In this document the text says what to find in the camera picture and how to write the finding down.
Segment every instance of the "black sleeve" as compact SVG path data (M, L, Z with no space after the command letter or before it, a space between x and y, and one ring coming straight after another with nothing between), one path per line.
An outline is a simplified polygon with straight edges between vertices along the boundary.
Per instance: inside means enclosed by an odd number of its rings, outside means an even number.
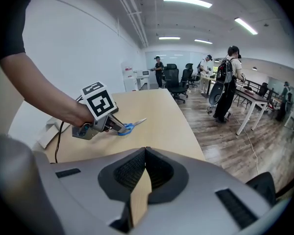
M23 29L30 0L0 0L0 60L25 52Z

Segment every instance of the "black backpack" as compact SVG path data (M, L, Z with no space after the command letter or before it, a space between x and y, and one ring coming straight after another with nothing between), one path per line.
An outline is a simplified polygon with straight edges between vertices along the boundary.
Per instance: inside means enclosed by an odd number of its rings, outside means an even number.
M222 60L221 64L218 67L218 71L217 71L216 80L218 82L221 82L221 83L231 82L232 77L233 77L233 69L232 69L231 61L233 59L234 59L234 57L231 59L225 58Z

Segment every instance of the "cable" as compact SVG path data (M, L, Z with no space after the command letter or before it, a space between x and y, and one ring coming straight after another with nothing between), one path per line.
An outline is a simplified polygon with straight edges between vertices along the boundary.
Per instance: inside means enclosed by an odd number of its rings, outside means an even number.
M58 150L59 150L59 144L60 144L60 140L61 140L61 132L62 132L63 124L64 124L64 121L62 121L62 123L60 125L59 136L58 136L58 143L57 143L57 147L56 147L55 153L54 153L54 159L55 159L56 164L58 163L57 154L58 154Z
M76 101L79 102L83 100L82 96L80 95ZM61 125L60 125L60 129L59 129L59 136L58 136L58 142L57 142L57 147L55 149L55 153L54 153L54 160L55 160L55 163L57 164L58 163L58 159L57 159L57 154L58 154L58 150L59 150L59 145L60 145L60 140L61 140L61 133L62 133L62 128L63 128L63 124L64 124L64 121L62 121Z
M241 126L240 122L237 120L237 118L235 117L234 113L233 113L233 117L236 119L237 123L239 123L239 125ZM251 145L251 149L253 150L254 154L255 154L255 157L256 157L256 170L257 170L257 175L259 175L259 172L258 172L258 157L254 151L254 147L253 147L253 144L251 143L250 141L250 138L249 138L249 135L247 134L247 132L245 131L245 129L243 128L244 132L246 133L247 137L248 137L248 141Z

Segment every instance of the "scissors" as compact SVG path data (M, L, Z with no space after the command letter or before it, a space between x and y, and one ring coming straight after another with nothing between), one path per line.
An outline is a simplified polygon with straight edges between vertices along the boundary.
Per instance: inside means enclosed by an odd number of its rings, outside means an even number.
M124 126L126 127L126 129L128 130L127 132L124 133L118 133L119 136L125 136L127 134L130 134L132 132L132 130L134 129L134 127L142 122L144 122L147 118L144 118L142 120L137 121L136 123L125 123Z

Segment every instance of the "light wood tabletop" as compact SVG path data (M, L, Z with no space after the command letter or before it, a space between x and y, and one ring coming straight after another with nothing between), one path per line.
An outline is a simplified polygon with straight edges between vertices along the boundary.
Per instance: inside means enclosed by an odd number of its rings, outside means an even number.
M216 80L216 78L212 78L212 77L205 77L205 76L203 76L202 78L203 79L206 79L206 80L210 80L210 81L215 81Z
M140 147L154 147L191 158L205 160L198 141L184 115L167 89L145 90L113 94L119 107L114 116L123 123L134 123L147 118L126 136L116 132L98 133L90 141L73 138L71 126L61 134L57 159L71 162L107 156ZM54 162L57 136L45 150ZM151 192L150 178L145 170L131 194L133 222L136 225L147 210L147 197Z

